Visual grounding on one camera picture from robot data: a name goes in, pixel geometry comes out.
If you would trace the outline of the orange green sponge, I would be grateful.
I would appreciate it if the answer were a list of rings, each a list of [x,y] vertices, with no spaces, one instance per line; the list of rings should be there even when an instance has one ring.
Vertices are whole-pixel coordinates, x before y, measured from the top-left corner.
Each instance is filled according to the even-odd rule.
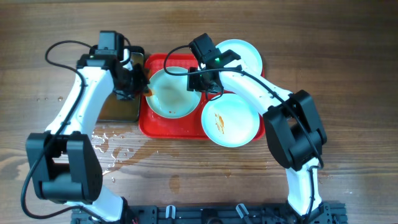
[[[149,86],[149,84],[150,84],[150,78],[151,78],[151,76],[152,76],[152,71],[145,68],[145,69],[144,69],[144,75],[145,75],[145,77],[146,77],[146,85],[145,85],[145,87],[144,87],[144,89],[143,89],[142,94],[143,94],[144,96],[146,96],[146,97],[150,97],[150,96],[153,95],[153,92],[152,92],[152,90],[151,90],[151,88],[150,88],[150,86]]]

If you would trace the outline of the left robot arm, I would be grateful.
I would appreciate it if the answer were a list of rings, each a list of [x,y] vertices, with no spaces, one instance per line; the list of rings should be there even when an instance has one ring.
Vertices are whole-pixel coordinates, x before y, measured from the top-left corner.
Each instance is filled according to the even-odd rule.
[[[135,223],[124,197],[103,185],[102,168],[90,141],[98,116],[112,93],[133,95],[147,84],[143,67],[115,55],[84,54],[74,73],[75,82],[57,117],[42,133],[29,134],[25,149],[30,170],[21,192],[22,211],[33,219],[48,219],[75,210],[100,223]],[[41,200],[64,204],[48,215],[36,215],[26,203],[32,183]]]

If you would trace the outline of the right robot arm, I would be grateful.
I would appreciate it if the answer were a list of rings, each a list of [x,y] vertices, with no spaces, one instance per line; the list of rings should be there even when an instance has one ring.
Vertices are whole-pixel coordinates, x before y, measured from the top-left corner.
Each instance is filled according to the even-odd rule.
[[[313,98],[304,90],[281,90],[240,66],[189,70],[188,90],[212,88],[204,81],[216,84],[220,93],[227,90],[242,97],[262,116],[268,148],[287,171],[289,207],[302,222],[312,221],[322,203],[317,172],[324,167],[321,154],[327,142]]]

